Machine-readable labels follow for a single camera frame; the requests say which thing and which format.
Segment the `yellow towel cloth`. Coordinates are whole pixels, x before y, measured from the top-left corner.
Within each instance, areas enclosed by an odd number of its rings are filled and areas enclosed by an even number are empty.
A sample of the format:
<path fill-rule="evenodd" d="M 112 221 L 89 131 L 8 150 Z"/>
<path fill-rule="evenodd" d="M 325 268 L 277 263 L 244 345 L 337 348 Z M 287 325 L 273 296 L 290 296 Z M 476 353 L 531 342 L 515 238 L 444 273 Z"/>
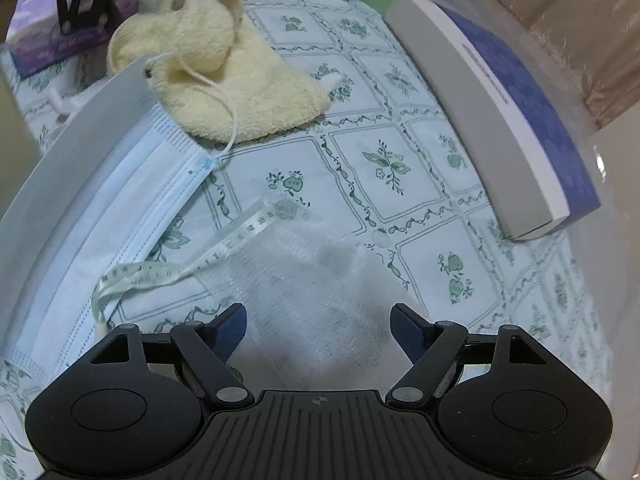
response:
<path fill-rule="evenodd" d="M 108 44 L 107 70 L 116 75 L 139 58 L 174 121 L 209 141 L 287 132 L 331 106 L 326 87 L 273 50 L 242 0 L 163 0 L 130 16 Z"/>

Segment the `white mesh drawstring bag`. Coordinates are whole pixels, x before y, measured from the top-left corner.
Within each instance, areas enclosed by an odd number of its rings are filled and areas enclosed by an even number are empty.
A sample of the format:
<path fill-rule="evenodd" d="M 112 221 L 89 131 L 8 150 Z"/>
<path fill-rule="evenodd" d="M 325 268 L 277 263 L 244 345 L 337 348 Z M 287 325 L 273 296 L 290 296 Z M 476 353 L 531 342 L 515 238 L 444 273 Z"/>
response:
<path fill-rule="evenodd" d="M 258 200 L 184 263 L 113 266 L 91 297 L 98 334 L 112 297 L 149 297 L 187 278 L 221 310 L 245 307 L 246 333 L 228 361 L 254 391 L 386 392 L 409 368 L 390 333 L 392 307 L 414 304 L 404 286 L 372 250 L 292 200 Z"/>

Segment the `blue surgical face mask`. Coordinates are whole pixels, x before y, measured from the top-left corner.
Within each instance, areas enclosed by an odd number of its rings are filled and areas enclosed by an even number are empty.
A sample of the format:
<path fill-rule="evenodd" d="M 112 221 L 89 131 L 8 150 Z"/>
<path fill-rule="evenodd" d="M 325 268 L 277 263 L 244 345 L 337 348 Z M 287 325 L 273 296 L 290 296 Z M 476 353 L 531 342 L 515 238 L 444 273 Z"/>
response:
<path fill-rule="evenodd" d="M 116 302 L 96 286 L 144 260 L 220 156 L 160 105 L 140 58 L 70 121 L 1 220 L 1 356 L 50 382 Z"/>

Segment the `purple tissue pack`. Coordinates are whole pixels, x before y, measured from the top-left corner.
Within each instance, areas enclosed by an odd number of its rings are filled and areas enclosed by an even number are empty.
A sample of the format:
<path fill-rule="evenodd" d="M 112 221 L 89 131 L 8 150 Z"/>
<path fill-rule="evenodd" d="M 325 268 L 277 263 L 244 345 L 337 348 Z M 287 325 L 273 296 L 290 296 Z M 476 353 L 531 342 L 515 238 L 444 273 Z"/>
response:
<path fill-rule="evenodd" d="M 26 78 L 103 44 L 139 0 L 1 0 L 1 42 Z"/>

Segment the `floral tablecloth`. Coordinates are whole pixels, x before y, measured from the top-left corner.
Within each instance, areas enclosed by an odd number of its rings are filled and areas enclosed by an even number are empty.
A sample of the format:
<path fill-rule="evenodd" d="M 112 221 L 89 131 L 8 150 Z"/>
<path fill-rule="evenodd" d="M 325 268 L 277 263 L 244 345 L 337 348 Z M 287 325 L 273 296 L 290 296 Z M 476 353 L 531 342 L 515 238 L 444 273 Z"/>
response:
<path fill-rule="evenodd" d="M 194 139 L 218 165 L 144 260 L 183 263 L 258 200 L 283 197 L 372 250 L 419 312 L 483 334 L 518 323 L 608 396 L 612 353 L 570 240 L 502 235 L 460 136 L 382 16 L 357 0 L 250 0 L 247 16 L 306 74 L 340 78 L 331 106 L 230 152 Z M 1 357 L 3 478 L 40 475 L 25 416 L 50 382 Z"/>

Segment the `white and blue flat box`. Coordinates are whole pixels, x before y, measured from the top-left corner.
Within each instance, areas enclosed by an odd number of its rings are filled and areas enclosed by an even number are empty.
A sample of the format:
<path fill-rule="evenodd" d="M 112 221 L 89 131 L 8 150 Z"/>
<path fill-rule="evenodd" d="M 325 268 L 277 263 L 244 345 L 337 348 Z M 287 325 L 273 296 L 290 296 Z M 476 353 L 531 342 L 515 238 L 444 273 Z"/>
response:
<path fill-rule="evenodd" d="M 506 237 L 534 240 L 599 208 L 558 112 L 501 38 L 431 0 L 392 0 L 384 20 L 435 90 Z"/>

